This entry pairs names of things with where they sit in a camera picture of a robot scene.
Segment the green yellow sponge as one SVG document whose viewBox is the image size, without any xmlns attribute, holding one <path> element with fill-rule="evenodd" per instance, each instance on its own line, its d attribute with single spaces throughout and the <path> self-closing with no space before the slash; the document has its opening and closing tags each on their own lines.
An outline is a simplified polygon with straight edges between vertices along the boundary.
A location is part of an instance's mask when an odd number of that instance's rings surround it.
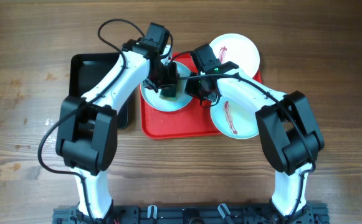
<svg viewBox="0 0 362 224">
<path fill-rule="evenodd" d="M 160 91 L 160 98 L 164 100 L 175 100 L 176 94 L 177 94 L 177 88 L 176 86 L 173 86 L 171 88 L 162 89 Z"/>
</svg>

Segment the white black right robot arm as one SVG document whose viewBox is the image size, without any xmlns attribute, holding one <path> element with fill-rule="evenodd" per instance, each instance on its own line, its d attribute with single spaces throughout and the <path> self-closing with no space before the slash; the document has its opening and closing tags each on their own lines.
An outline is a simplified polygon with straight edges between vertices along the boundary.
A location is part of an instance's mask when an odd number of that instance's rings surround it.
<svg viewBox="0 0 362 224">
<path fill-rule="evenodd" d="M 190 94 L 228 98 L 255 116 L 262 150 L 275 169 L 275 190 L 270 204 L 277 221 L 292 223 L 307 206 L 307 177 L 315 172 L 325 141 L 305 95 L 275 91 L 243 75 L 239 68 L 215 68 L 185 78 Z"/>
</svg>

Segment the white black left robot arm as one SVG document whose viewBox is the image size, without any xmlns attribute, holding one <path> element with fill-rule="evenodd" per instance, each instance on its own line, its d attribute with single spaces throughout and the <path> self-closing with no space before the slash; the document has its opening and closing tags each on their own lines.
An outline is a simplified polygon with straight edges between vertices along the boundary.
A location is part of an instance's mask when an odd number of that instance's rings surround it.
<svg viewBox="0 0 362 224">
<path fill-rule="evenodd" d="M 55 150 L 77 180 L 73 222 L 114 223 L 107 169 L 117 150 L 118 112 L 141 83 L 162 88 L 174 80 L 166 73 L 171 53 L 171 45 L 130 40 L 120 53 L 103 55 L 111 68 L 94 87 L 62 102 Z"/>
</svg>

